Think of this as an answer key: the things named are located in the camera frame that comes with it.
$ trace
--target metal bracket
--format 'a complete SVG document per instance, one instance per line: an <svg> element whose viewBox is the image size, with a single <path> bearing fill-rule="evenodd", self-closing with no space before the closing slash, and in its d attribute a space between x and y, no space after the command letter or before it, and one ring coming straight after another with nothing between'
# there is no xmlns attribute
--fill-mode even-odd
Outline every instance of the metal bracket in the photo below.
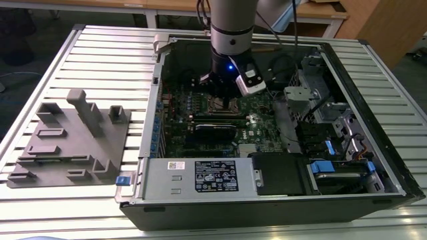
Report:
<svg viewBox="0 0 427 240"><path fill-rule="evenodd" d="M154 36L153 48L157 54L163 53L170 45L170 34L159 33Z"/></svg>

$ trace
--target slotted metal surface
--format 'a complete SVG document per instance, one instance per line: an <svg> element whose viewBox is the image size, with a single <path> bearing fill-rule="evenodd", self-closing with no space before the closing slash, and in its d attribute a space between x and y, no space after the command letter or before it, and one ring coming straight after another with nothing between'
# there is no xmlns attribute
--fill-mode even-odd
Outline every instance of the slotted metal surface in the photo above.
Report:
<svg viewBox="0 0 427 240"><path fill-rule="evenodd" d="M199 31L87 26L71 36L71 47L61 55L39 101L70 107L70 89L86 89L99 108L122 105L133 110L122 171L138 166L146 109L154 72L153 42L157 33L201 36ZM259 39L274 39L255 35ZM355 40L301 38L329 42L359 91L395 144L421 187L427 193L427 121L414 100L375 58ZM0 239L51 236L65 239L158 238L171 239L387 239L427 238L427 200L399 209L373 213L350 223L231 228L213 231L143 232L125 217L115 202L115 185L10 189L6 181L23 154L39 118L27 121L11 141L0 167Z"/></svg>

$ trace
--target wooden table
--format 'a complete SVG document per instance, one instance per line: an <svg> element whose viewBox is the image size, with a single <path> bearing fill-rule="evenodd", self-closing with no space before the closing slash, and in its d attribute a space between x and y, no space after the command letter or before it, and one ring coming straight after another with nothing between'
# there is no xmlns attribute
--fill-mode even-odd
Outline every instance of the wooden table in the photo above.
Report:
<svg viewBox="0 0 427 240"><path fill-rule="evenodd" d="M198 0L147 0L147 9L154 10L155 17L158 15L175 16L197 16ZM349 18L347 12L337 12L331 4L307 2L298 7L298 22L327 25L323 33L325 38L334 38L343 24L343 20ZM157 19L149 20L150 28L157 28Z"/></svg>
<svg viewBox="0 0 427 240"><path fill-rule="evenodd" d="M197 16L198 0L7 0L0 7L146 14L149 28L158 28L158 16ZM298 7L298 22L327 25L325 38L334 38L349 18L329 3L307 2Z"/></svg>

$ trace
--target floor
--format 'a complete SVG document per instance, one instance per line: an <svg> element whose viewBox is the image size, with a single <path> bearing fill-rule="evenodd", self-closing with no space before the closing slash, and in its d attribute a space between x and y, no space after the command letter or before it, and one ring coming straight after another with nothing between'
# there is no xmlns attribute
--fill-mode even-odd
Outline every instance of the floor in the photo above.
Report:
<svg viewBox="0 0 427 240"><path fill-rule="evenodd" d="M33 10L33 19L37 24L37 33L27 37L27 42L35 53L35 60L23 66L10 66L0 61L0 83L6 91L0 93L0 140L16 119L28 97L38 85L41 77L34 74L14 74L14 72L37 72L43 74L55 58L62 44L75 24L105 25L118 27L146 26L143 15L102 12L62 11L61 18L54 20L47 10ZM195 17L162 16L161 27L169 29L201 30ZM401 80L418 104L427 111L427 65L413 61L406 56L394 69L394 74Z"/></svg>

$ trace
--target blue tab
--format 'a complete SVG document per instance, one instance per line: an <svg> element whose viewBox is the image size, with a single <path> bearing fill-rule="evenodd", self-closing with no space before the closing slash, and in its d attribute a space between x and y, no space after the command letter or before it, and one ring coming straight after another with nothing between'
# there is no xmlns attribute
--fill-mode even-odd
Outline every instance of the blue tab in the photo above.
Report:
<svg viewBox="0 0 427 240"><path fill-rule="evenodd" d="M310 164L311 171L317 173L335 173L335 168L331 161L315 161Z"/></svg>
<svg viewBox="0 0 427 240"><path fill-rule="evenodd" d="M130 176L118 176L115 179L117 186L131 186L131 177Z"/></svg>
<svg viewBox="0 0 427 240"><path fill-rule="evenodd" d="M310 164L310 167L311 167L311 171L314 174L319 173L319 168L318 168L317 163Z"/></svg>
<svg viewBox="0 0 427 240"><path fill-rule="evenodd" d="M374 172L375 172L375 165L374 165L374 162L369 161L366 165L367 165L367 169L369 169L369 171L370 171L371 173L374 173Z"/></svg>
<svg viewBox="0 0 427 240"><path fill-rule="evenodd" d="M329 154L335 155L335 150L334 150L331 141L327 140L327 141L325 141L325 143L326 143L326 146L327 146L327 149L329 149Z"/></svg>

